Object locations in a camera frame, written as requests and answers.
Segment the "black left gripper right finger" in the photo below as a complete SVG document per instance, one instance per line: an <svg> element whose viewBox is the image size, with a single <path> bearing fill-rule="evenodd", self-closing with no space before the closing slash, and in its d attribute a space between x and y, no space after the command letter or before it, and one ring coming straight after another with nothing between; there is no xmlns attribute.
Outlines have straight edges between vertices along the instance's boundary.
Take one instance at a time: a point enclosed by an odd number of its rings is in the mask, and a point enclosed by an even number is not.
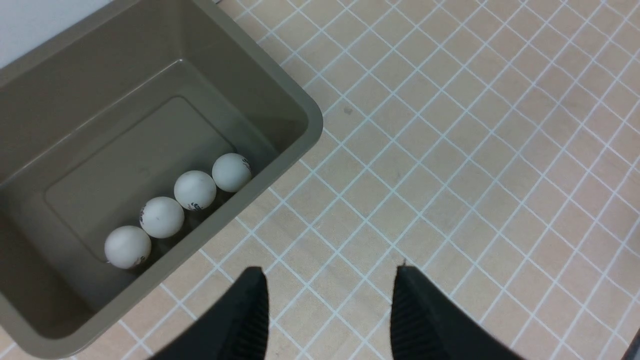
<svg viewBox="0 0 640 360"><path fill-rule="evenodd" d="M522 359L409 265L394 278L390 346L394 360Z"/></svg>

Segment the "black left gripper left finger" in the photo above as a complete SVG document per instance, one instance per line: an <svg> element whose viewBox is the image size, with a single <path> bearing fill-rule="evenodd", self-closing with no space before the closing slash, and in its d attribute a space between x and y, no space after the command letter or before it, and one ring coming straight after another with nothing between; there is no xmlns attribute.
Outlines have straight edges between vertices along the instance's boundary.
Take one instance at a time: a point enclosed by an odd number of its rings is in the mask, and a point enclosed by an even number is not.
<svg viewBox="0 0 640 360"><path fill-rule="evenodd" d="M268 281L259 266L247 267L188 329L153 360L264 360L268 349Z"/></svg>

